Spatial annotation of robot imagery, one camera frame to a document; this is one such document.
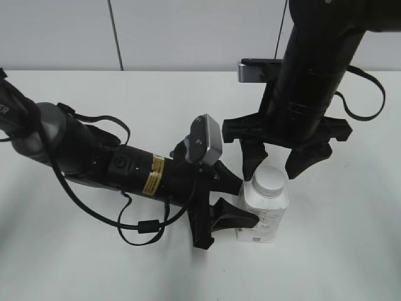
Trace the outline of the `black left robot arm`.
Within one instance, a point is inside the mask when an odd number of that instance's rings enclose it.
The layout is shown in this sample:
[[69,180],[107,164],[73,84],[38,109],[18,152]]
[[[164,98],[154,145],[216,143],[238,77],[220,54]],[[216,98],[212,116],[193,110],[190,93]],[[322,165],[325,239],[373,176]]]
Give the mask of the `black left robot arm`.
[[[167,226],[187,215],[196,248],[208,249],[213,232],[252,228],[259,218],[225,199],[209,201],[212,192],[237,196],[242,180],[222,162],[219,124],[208,114],[198,116],[189,134],[168,157],[129,146],[96,126],[112,116],[85,116],[63,104],[36,103],[23,95],[1,73],[1,130],[4,142],[22,156],[52,168],[71,200],[98,221],[117,229],[152,234],[161,239]],[[89,208],[70,188],[70,182],[118,191],[128,203],[133,195],[164,203],[162,219],[125,224]]]

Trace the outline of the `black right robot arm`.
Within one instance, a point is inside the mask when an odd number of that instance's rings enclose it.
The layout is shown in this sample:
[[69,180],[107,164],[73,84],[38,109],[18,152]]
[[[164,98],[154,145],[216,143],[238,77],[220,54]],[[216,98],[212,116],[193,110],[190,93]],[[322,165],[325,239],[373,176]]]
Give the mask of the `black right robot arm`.
[[346,141],[352,132],[346,120],[326,111],[346,72],[367,76],[351,66],[364,34],[400,31],[399,1],[290,1],[289,11],[293,29],[284,57],[238,64],[241,83],[266,86],[259,110],[222,126],[224,142],[241,144],[246,181],[267,157],[266,144],[290,150],[290,179],[328,159],[330,140]]

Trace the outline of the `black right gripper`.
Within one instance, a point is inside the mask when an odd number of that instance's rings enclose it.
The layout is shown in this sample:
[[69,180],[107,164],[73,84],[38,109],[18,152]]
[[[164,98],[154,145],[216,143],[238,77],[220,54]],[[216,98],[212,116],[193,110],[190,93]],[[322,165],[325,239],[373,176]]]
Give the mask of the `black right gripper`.
[[289,179],[295,179],[314,164],[332,155],[331,139],[346,141],[352,128],[345,119],[325,117],[327,106],[289,104],[278,108],[271,104],[268,112],[223,121],[225,143],[240,139],[242,173],[250,181],[256,168],[267,158],[264,143],[278,146],[308,146],[293,149],[285,164]]

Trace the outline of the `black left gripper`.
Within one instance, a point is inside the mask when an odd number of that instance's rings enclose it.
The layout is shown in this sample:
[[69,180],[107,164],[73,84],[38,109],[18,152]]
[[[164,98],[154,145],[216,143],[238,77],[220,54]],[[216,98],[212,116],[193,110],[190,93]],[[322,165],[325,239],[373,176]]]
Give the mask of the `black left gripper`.
[[204,163],[175,163],[166,158],[162,174],[162,201],[184,208],[189,219],[192,245],[207,250],[214,243],[211,232],[233,228],[253,228],[259,222],[254,213],[244,211],[219,198],[209,205],[214,192],[238,196],[242,179],[218,160],[214,167]]

